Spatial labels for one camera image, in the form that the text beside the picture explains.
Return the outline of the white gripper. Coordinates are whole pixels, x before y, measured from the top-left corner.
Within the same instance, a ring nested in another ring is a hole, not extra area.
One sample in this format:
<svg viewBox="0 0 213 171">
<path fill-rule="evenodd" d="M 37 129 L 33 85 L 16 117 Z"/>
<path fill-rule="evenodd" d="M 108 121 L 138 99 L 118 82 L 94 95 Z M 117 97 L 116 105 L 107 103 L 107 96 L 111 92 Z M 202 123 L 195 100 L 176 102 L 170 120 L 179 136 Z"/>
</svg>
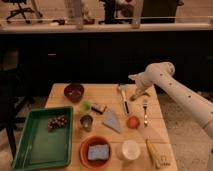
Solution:
<svg viewBox="0 0 213 171">
<path fill-rule="evenodd" d="M 136 94 L 145 92 L 149 87 L 153 85 L 152 81 L 149 79 L 148 75 L 145 72 L 129 75 L 128 78 L 135 82 Z"/>
</svg>

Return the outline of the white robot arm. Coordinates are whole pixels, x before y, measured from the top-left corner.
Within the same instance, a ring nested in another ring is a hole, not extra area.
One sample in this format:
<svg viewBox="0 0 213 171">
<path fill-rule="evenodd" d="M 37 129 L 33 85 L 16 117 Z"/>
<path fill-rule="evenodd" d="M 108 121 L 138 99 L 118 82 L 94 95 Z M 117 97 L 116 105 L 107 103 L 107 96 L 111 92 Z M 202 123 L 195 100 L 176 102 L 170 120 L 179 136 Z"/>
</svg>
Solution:
<svg viewBox="0 0 213 171">
<path fill-rule="evenodd" d="M 173 78 L 175 67 L 171 62 L 149 64 L 143 72 L 130 74 L 136 84 L 136 93 L 144 92 L 153 84 L 163 89 L 178 105 L 188 110 L 199 126 L 212 139 L 206 171 L 213 171 L 213 103 Z"/>
</svg>

